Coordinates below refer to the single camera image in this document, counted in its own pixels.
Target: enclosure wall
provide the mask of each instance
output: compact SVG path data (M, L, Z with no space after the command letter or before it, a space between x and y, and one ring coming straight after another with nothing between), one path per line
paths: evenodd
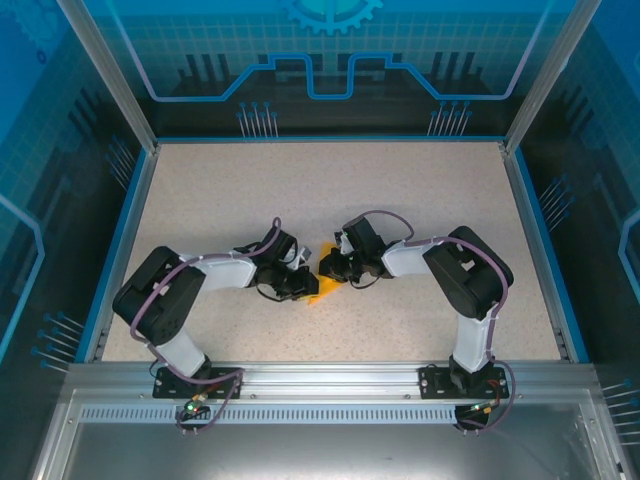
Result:
M603 386L640 382L640 35L633 0L603 2L522 154ZM637 410L631 391L613 413ZM619 417L626 442L637 413ZM629 445L640 460L637 445Z
M0 4L0 64L0 478L22 479L140 145L55 3Z
M504 135L573 0L87 6L161 137Z

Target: beige tabletop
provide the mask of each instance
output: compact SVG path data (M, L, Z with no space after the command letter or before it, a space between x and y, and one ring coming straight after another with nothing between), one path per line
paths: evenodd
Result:
M511 267L495 334L504 359L558 359L551 324L495 143L205 144L162 147L128 276L158 245L226 252L261 240L275 215L314 252L351 218L387 209L416 239L468 225ZM370 218L386 241L397 220ZM456 313L428 275L344 286L315 305L269 302L254 289L202 293L187 329L220 361L423 361L452 352ZM151 360L118 317L104 360Z

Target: ventilated metal panel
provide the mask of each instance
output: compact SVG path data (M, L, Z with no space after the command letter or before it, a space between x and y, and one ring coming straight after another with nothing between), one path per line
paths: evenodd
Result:
M212 412L188 423L206 423ZM174 405L92 405L83 408L83 423L157 423L175 421ZM454 406L433 405L231 405L224 424L453 424Z

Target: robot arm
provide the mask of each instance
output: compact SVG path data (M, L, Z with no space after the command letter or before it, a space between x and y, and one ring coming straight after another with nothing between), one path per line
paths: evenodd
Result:
M268 243L270 246L260 254L249 256L252 249L263 250ZM168 247L158 247L116 294L113 310L131 325L162 279L178 265L192 261L150 304L138 323L137 332L182 375L206 379L209 378L208 358L184 328L198 294L223 288L259 288L265 284L273 288L275 297L268 298L275 301L317 294L318 280L305 265L310 253L307 247L298 248L294 237L275 226L261 242L237 248L228 256L194 261L194 255L180 255Z
M392 242L385 245L365 218L358 218L335 234L334 248L320 262L320 274L339 282L359 283L364 273L376 278L432 274L451 306L458 312L458 334L450 359L451 381L465 392L487 366L491 352L491 310L502 297L500 278L484 258L455 243ZM469 227L459 227L448 237L471 244L500 268L513 284L509 267Z

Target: yellow block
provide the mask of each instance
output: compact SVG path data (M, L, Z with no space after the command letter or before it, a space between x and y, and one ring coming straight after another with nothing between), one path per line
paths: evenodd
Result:
M322 244L322 250L320 251L320 260L329 255L332 248L337 248L338 246L335 243L325 242ZM342 285L346 285L345 283L340 283L333 278L325 277L323 275L318 275L318 295L313 295L309 298L309 305L313 305L322 297L330 294L334 290L337 290L338 287Z

